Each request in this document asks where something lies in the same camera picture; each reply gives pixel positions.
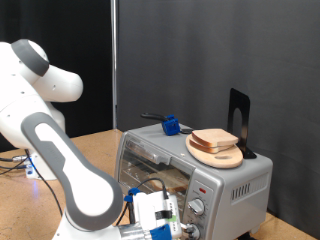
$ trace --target blue clamp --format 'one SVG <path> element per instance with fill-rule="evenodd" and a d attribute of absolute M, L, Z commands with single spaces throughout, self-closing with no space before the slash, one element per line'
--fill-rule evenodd
<path fill-rule="evenodd" d="M 136 195 L 137 193 L 140 192 L 139 188 L 131 188 L 128 191 L 128 195 L 124 197 L 124 201 L 126 202 L 133 202 L 133 197 L 132 195 Z"/>
<path fill-rule="evenodd" d="M 168 224 L 150 230 L 152 240 L 172 240 L 170 226 Z"/>
<path fill-rule="evenodd" d="M 174 135 L 180 132 L 180 125 L 177 118 L 174 115 L 166 116 L 167 121 L 162 122 L 163 131 L 168 135 Z"/>

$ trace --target toaster oven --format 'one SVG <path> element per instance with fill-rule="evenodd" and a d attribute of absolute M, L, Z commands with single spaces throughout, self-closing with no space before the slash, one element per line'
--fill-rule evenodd
<path fill-rule="evenodd" d="M 272 161 L 257 154 L 236 168 L 213 168 L 189 153 L 186 137 L 165 135 L 161 124 L 124 132 L 115 168 L 123 193 L 157 176 L 169 182 L 181 222 L 194 224 L 200 240 L 233 240 L 256 232 L 266 218 Z M 159 191 L 152 181 L 140 189 Z"/>

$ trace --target black metal bracket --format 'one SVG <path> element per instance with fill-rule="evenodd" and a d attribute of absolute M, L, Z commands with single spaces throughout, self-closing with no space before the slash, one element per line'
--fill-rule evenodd
<path fill-rule="evenodd" d="M 234 111 L 237 108 L 240 110 L 242 116 L 241 136 L 237 145 L 242 151 L 244 159 L 257 158 L 257 156 L 249 148 L 247 148 L 250 99 L 247 95 L 235 90 L 234 88 L 231 88 L 227 128 L 228 132 L 231 134 L 233 133 Z"/>

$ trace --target cable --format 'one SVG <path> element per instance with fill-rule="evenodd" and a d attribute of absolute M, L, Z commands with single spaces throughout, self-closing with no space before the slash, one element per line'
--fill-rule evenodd
<path fill-rule="evenodd" d="M 125 208 L 123 209 L 122 214 L 121 214 L 121 216 L 120 216 L 120 218 L 119 218 L 118 222 L 116 223 L 116 226 L 118 226 L 118 225 L 119 225 L 119 223 L 121 222 L 121 220 L 122 220 L 122 218 L 123 218 L 123 216 L 124 216 L 125 212 L 127 211 L 127 208 L 128 208 L 128 202 L 127 202 L 127 204 L 126 204 Z"/>
<path fill-rule="evenodd" d="M 17 169 L 17 170 L 18 170 L 18 169 L 26 169 L 27 166 L 18 166 L 18 167 L 13 167 L 13 168 L 0 166 L 0 168 L 3 168 L 3 169 L 11 169 L 11 170 Z"/>
<path fill-rule="evenodd" d="M 27 154 L 27 156 L 28 156 L 28 159 L 29 159 L 31 165 L 33 166 L 34 170 L 35 170 L 36 173 L 39 175 L 39 177 L 42 179 L 42 181 L 44 181 L 44 183 L 47 185 L 47 187 L 50 189 L 50 191 L 51 191 L 51 193 L 52 193 L 52 195 L 53 195 L 53 197 L 54 197 L 54 199 L 56 200 L 56 203 L 57 203 L 57 205 L 58 205 L 58 208 L 59 208 L 59 211 L 60 211 L 60 215 L 62 216 L 62 210 L 61 210 L 60 203 L 59 203 L 59 201 L 58 201 L 58 198 L 57 198 L 56 194 L 54 193 L 54 191 L 52 190 L 52 188 L 50 187 L 50 185 L 47 183 L 47 181 L 44 180 L 44 178 L 41 176 L 41 174 L 38 172 L 38 170 L 37 170 L 36 167 L 34 166 L 32 160 L 31 160 L 31 158 L 30 158 L 29 151 L 28 151 L 27 149 L 26 149 L 25 151 L 26 151 L 26 154 Z"/>
<path fill-rule="evenodd" d="M 169 199 L 168 194 L 167 194 L 166 185 L 164 184 L 164 181 L 163 181 L 162 179 L 160 179 L 160 178 L 148 178 L 148 179 L 142 181 L 142 182 L 138 185 L 137 188 L 139 188 L 142 184 L 145 184 L 146 182 L 151 181 L 151 180 L 158 180 L 158 181 L 160 181 L 160 182 L 162 183 L 163 197 L 164 197 L 164 199 Z"/>
<path fill-rule="evenodd" d="M 10 158 L 0 158 L 1 162 L 13 162 L 13 159 Z"/>
<path fill-rule="evenodd" d="M 22 163 L 24 163 L 25 160 L 23 160 L 21 163 L 17 164 L 15 167 L 9 169 L 8 171 L 5 171 L 5 172 L 0 173 L 0 175 L 3 175 L 3 174 L 5 174 L 5 173 L 8 173 L 8 172 L 14 170 L 14 169 L 17 169 L 17 167 L 19 167 Z"/>

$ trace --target power cord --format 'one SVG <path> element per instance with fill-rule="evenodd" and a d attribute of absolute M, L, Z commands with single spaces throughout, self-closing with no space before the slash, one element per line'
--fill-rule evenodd
<path fill-rule="evenodd" d="M 13 170 L 13 169 L 17 169 L 18 170 L 18 169 L 26 169 L 27 166 L 18 166 L 18 167 L 13 167 L 13 168 L 0 166 L 0 168 L 10 169 L 10 170 Z"/>
<path fill-rule="evenodd" d="M 13 162 L 13 159 L 10 158 L 0 158 L 1 162 Z"/>
<path fill-rule="evenodd" d="M 24 163 L 24 161 L 26 161 L 26 160 L 27 160 L 27 158 L 24 159 L 21 163 L 19 163 L 19 164 L 17 164 L 16 166 L 14 166 L 13 168 L 10 168 L 8 171 L 5 171 L 5 172 L 0 173 L 0 175 L 3 175 L 3 174 L 5 174 L 5 173 L 8 173 L 8 172 L 10 172 L 10 171 L 12 171 L 12 170 L 14 170 L 14 169 L 18 169 L 18 167 L 19 167 L 22 163 Z"/>
<path fill-rule="evenodd" d="M 52 195 L 53 195 L 53 197 L 54 197 L 54 199 L 56 200 L 56 203 L 57 203 L 57 205 L 58 205 L 58 208 L 59 208 L 59 211 L 60 211 L 60 215 L 62 216 L 62 210 L 61 210 L 60 203 L 59 203 L 59 201 L 58 201 L 58 198 L 57 198 L 56 194 L 54 193 L 54 191 L 52 190 L 52 188 L 50 187 L 50 185 L 47 183 L 47 181 L 46 181 L 46 180 L 41 176 L 41 174 L 38 172 L 37 168 L 34 166 L 32 160 L 31 160 L 31 158 L 30 158 L 30 155 L 29 155 L 29 150 L 26 149 L 25 151 L 26 151 L 27 157 L 28 157 L 28 159 L 29 159 L 32 167 L 34 168 L 34 170 L 36 171 L 36 173 L 39 175 L 39 177 L 42 179 L 42 181 L 44 181 L 44 183 L 45 183 L 45 184 L 47 185 L 47 187 L 50 189 L 50 191 L 51 191 L 51 193 L 52 193 Z"/>
<path fill-rule="evenodd" d="M 26 155 L 22 155 L 22 156 L 15 156 L 12 158 L 0 158 L 1 162 L 20 162 L 20 161 L 24 161 L 27 159 Z"/>

